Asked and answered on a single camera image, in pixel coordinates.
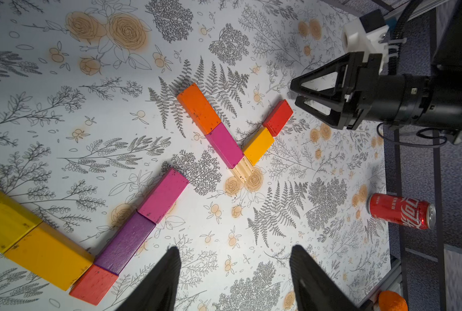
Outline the orange mandarin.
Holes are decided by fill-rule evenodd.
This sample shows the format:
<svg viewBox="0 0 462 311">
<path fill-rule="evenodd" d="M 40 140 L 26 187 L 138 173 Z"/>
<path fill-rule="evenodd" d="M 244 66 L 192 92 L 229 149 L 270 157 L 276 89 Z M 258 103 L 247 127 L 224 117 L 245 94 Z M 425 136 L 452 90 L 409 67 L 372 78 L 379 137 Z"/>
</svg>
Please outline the orange mandarin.
<svg viewBox="0 0 462 311">
<path fill-rule="evenodd" d="M 378 296 L 378 305 L 380 311 L 408 311 L 406 300 L 390 290 L 383 291 Z"/>
</svg>

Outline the small red wooden cube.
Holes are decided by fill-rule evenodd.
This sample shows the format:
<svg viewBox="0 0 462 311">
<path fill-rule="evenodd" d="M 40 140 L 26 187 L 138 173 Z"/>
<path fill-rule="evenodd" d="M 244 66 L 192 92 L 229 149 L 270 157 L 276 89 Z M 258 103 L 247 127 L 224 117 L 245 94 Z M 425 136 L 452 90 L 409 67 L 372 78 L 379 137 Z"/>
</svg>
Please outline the small red wooden cube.
<svg viewBox="0 0 462 311">
<path fill-rule="evenodd" d="M 115 273 L 93 264 L 73 285 L 69 295 L 97 306 L 117 279 Z"/>
</svg>

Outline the red wooden block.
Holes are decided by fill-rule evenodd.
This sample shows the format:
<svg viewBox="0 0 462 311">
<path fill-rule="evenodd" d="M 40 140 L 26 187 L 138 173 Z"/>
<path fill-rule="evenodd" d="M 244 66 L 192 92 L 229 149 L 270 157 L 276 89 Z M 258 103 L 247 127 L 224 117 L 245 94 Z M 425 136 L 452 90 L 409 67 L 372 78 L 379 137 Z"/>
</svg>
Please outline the red wooden block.
<svg viewBox="0 0 462 311">
<path fill-rule="evenodd" d="M 293 115 L 293 109 L 287 100 L 281 100 L 274 109 L 268 114 L 263 122 L 263 126 L 270 132 L 272 137 L 279 135 Z"/>
</svg>

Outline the yellow wooden block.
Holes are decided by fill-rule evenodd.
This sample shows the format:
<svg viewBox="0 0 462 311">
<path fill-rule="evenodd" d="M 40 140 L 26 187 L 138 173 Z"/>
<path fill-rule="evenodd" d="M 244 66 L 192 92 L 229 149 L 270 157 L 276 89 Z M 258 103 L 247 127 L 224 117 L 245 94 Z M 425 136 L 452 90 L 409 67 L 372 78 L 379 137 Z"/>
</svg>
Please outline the yellow wooden block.
<svg viewBox="0 0 462 311">
<path fill-rule="evenodd" d="M 42 223 L 34 213 L 0 191 L 0 253 Z"/>
</svg>

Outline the red soda can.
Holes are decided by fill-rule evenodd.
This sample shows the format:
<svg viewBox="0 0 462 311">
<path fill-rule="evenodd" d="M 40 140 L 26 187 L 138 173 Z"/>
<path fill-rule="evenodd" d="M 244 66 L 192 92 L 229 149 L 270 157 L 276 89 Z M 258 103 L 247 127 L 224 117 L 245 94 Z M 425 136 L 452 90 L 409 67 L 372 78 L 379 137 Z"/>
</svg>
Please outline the red soda can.
<svg viewBox="0 0 462 311">
<path fill-rule="evenodd" d="M 419 230 L 433 229 L 437 219 L 433 203 L 390 194 L 369 196 L 367 211 L 373 218 Z"/>
</svg>

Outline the magenta wooden block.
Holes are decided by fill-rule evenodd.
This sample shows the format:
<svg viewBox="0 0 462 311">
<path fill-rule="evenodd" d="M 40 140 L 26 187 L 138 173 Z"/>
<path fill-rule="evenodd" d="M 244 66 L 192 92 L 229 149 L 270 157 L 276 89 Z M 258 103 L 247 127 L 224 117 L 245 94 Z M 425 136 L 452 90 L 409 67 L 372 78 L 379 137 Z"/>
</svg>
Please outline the magenta wooden block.
<svg viewBox="0 0 462 311">
<path fill-rule="evenodd" d="M 187 178 L 174 168 L 170 168 L 138 207 L 137 212 L 159 224 L 188 185 Z"/>
</svg>

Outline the small natural wooden cube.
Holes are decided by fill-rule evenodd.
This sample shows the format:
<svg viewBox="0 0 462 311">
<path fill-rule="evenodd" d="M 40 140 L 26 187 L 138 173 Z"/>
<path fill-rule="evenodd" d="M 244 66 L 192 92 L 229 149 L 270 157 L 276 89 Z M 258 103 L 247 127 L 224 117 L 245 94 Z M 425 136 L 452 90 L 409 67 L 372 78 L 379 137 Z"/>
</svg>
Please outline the small natural wooden cube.
<svg viewBox="0 0 462 311">
<path fill-rule="evenodd" d="M 254 166 L 250 163 L 248 158 L 244 155 L 240 162 L 231 168 L 231 173 L 243 183 L 246 183 L 249 177 L 252 175 Z"/>
</svg>

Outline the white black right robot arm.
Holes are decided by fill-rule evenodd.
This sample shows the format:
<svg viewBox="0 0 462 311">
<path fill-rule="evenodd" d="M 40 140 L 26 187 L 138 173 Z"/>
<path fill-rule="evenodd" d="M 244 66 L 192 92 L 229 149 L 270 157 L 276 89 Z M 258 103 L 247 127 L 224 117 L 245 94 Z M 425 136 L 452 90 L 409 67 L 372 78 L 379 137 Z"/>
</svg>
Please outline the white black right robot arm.
<svg viewBox="0 0 462 311">
<path fill-rule="evenodd" d="M 346 24 L 344 55 L 292 80 L 295 104 L 335 129 L 355 130 L 374 121 L 396 130 L 437 131 L 441 145 L 462 143 L 462 1 L 433 57 L 431 76 L 397 75 L 404 24 L 418 6 L 411 1 L 394 28 L 375 10 Z"/>
</svg>

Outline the orange wooden block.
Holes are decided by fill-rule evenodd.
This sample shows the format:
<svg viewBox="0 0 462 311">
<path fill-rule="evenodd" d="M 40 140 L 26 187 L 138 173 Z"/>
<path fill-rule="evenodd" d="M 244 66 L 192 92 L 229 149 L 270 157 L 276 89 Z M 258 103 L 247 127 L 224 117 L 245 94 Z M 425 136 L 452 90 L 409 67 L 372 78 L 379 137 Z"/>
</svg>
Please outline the orange wooden block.
<svg viewBox="0 0 462 311">
<path fill-rule="evenodd" d="M 221 120 L 196 84 L 176 97 L 204 135 L 211 133 Z"/>
</svg>

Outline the yellow-orange wooden block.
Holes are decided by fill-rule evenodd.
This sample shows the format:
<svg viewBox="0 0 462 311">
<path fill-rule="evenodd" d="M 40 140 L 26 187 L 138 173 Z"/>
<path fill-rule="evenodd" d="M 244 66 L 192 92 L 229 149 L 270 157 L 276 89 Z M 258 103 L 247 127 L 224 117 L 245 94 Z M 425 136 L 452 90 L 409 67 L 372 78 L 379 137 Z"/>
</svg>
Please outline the yellow-orange wooden block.
<svg viewBox="0 0 462 311">
<path fill-rule="evenodd" d="M 273 145 L 274 137 L 266 127 L 261 127 L 253 138 L 244 146 L 243 154 L 255 166 Z"/>
</svg>

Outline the purple wooden block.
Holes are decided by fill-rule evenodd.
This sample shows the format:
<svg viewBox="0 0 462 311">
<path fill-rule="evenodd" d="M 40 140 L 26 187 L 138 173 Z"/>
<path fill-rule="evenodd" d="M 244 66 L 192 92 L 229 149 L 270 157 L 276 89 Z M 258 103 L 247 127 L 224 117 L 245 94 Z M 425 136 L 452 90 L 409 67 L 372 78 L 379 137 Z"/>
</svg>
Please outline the purple wooden block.
<svg viewBox="0 0 462 311">
<path fill-rule="evenodd" d="M 97 256 L 95 265 L 119 275 L 155 227 L 154 222 L 134 212 Z"/>
</svg>

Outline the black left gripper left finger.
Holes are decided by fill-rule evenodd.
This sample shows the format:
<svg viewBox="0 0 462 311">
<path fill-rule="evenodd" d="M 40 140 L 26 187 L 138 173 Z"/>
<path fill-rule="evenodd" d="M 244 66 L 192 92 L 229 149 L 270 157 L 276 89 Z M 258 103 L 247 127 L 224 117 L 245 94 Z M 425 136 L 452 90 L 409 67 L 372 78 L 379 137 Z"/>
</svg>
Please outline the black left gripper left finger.
<svg viewBox="0 0 462 311">
<path fill-rule="evenodd" d="M 173 246 L 118 307 L 118 310 L 174 310 L 180 269 L 180 252 Z"/>
</svg>

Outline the orange-yellow wooden block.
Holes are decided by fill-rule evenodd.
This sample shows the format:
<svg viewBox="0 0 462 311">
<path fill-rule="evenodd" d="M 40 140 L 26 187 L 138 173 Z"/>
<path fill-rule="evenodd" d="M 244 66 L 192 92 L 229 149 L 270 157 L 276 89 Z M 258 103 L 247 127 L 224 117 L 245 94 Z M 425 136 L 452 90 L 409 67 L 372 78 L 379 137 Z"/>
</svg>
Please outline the orange-yellow wooden block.
<svg viewBox="0 0 462 311">
<path fill-rule="evenodd" d="M 64 291 L 94 262 L 92 254 L 44 222 L 6 251 L 5 256 Z"/>
</svg>

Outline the pink wooden block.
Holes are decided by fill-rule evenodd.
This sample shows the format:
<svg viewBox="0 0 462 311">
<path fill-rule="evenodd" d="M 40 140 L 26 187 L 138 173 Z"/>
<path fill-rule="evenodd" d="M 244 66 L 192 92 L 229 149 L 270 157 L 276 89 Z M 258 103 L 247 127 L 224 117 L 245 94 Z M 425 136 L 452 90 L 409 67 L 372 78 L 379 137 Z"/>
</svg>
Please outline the pink wooden block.
<svg viewBox="0 0 462 311">
<path fill-rule="evenodd" d="M 223 123 L 206 135 L 206 139 L 228 168 L 233 169 L 243 159 L 242 150 Z"/>
</svg>

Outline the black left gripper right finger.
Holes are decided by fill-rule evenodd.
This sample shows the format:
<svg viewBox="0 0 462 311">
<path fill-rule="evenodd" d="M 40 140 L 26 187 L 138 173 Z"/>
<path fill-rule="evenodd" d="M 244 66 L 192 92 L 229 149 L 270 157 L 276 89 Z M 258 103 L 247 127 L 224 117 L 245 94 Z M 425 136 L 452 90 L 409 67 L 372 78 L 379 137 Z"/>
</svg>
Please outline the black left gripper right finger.
<svg viewBox="0 0 462 311">
<path fill-rule="evenodd" d="M 298 310 L 358 309 L 302 246 L 293 246 L 289 264 Z"/>
</svg>

